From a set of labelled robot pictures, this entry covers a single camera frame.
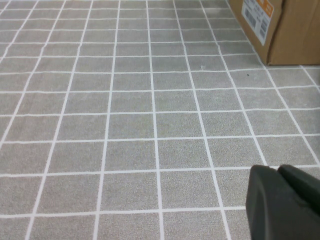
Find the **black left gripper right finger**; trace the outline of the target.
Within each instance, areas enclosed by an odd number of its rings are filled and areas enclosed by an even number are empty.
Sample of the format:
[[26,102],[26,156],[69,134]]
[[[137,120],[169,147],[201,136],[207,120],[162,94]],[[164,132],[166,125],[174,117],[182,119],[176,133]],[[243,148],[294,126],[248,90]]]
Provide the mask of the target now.
[[292,165],[277,169],[281,185],[277,189],[279,220],[319,220],[320,180]]

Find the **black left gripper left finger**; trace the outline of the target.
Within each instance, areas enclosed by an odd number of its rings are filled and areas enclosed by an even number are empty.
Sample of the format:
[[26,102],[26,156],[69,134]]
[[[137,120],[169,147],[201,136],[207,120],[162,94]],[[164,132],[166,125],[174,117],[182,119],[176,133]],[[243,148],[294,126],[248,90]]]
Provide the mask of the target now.
[[277,169],[254,165],[250,169],[245,210],[253,240],[318,240],[319,220],[278,219]]

